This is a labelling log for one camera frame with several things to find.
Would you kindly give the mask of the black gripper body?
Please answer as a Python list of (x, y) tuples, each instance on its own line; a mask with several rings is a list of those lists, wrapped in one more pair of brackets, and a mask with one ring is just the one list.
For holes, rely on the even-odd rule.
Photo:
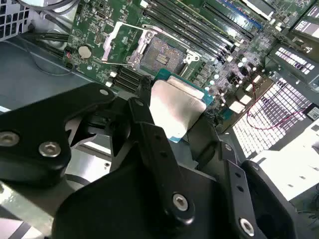
[(216, 180), (180, 167), (195, 204), (185, 228), (166, 217), (150, 173), (139, 161), (90, 183), (69, 196), (56, 212), (54, 239), (247, 239), (249, 230), (229, 215)]

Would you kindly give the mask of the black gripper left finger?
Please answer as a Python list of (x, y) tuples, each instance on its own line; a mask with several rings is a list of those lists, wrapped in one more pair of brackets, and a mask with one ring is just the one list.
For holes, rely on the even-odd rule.
[(97, 134), (109, 135), (114, 171), (139, 161), (150, 173), (160, 206), (177, 228), (195, 218), (195, 206), (165, 136), (148, 104), (124, 100), (90, 83), (0, 117), (0, 177), (31, 187), (56, 185), (71, 148)]

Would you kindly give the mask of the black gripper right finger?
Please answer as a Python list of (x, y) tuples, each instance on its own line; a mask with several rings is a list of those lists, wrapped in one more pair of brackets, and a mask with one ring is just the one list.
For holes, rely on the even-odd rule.
[(229, 239), (300, 239), (298, 214), (263, 169), (238, 163), (234, 149), (220, 140), (205, 116), (187, 130), (196, 169), (218, 186), (219, 229)]

